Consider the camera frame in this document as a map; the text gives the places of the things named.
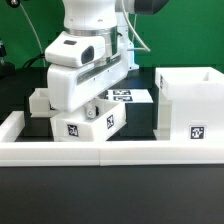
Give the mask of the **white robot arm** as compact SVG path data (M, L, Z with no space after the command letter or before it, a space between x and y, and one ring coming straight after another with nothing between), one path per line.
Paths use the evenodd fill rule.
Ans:
M72 112L127 76L131 14L158 13L169 0L62 0L64 31L45 50L49 101Z

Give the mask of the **gripper finger with metal tip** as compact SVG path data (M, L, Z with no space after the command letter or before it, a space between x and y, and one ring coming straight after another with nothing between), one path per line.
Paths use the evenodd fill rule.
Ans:
M86 115L88 118L95 118L97 116L96 107L92 104L87 104L85 106Z

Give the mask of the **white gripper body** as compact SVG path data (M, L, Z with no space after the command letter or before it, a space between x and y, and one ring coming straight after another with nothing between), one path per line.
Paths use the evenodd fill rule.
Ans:
M52 64L47 72L51 106L59 111L73 112L105 90L120 82L128 73L126 50L101 67L93 63L75 69Z

